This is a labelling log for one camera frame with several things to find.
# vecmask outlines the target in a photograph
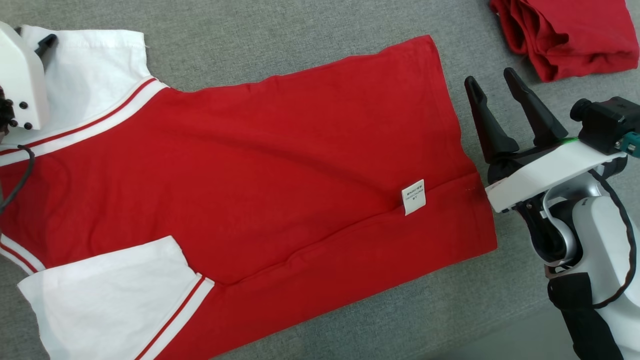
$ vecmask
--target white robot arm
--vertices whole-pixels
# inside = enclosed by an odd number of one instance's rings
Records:
[[[47,50],[56,41],[56,35],[51,34],[38,43],[37,49],[29,49],[15,30],[0,22],[0,150],[18,148],[29,153],[29,167],[18,185],[5,199],[0,194],[0,214],[26,182],[35,160],[28,147],[2,141],[12,127],[40,129],[49,121],[44,63]]]
[[[519,152],[486,106],[473,77],[465,86],[485,161],[486,188],[495,211],[522,215],[533,248],[545,264],[549,299],[562,313],[582,360],[640,360],[638,234],[606,179],[638,156],[640,106],[619,97],[580,100],[568,132],[513,69],[504,77],[536,136]]]

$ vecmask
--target white sleeve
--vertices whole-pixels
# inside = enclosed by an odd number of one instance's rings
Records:
[[[37,272],[18,284],[52,360],[153,359],[213,286],[188,267],[171,236]]]

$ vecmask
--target red fabric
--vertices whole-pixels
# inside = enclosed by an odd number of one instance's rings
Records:
[[[625,0],[491,0],[507,43],[527,54],[544,82],[638,66]]]
[[[25,167],[0,168],[5,191]],[[405,216],[401,190],[420,179],[426,205]],[[46,267],[172,235],[216,285],[163,359],[208,359],[497,246],[429,36],[161,90],[37,157],[0,226]]]

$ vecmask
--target black strap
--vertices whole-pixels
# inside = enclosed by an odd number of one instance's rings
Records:
[[[607,322],[593,309],[591,281],[585,272],[549,280],[549,300],[562,311],[573,340],[573,350],[582,360],[623,360]]]

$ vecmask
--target gray fabric surface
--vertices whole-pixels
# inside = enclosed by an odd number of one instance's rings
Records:
[[[133,29],[146,34],[151,73],[170,86],[258,81],[373,53],[423,34],[440,51],[462,144],[486,173],[463,81],[474,75],[505,130],[521,147],[532,133],[502,79],[514,67],[572,134],[568,118],[581,97],[620,95],[640,102],[640,70],[542,84],[526,59],[511,54],[488,0],[0,0],[0,20],[52,29]],[[628,1],[636,24],[640,2]],[[640,162],[611,183],[630,216]],[[497,215],[499,249],[222,355],[221,359],[427,359],[524,317],[546,303],[546,280],[528,232],[514,213]],[[25,275],[0,259],[0,359],[47,358],[35,316],[15,288]]]

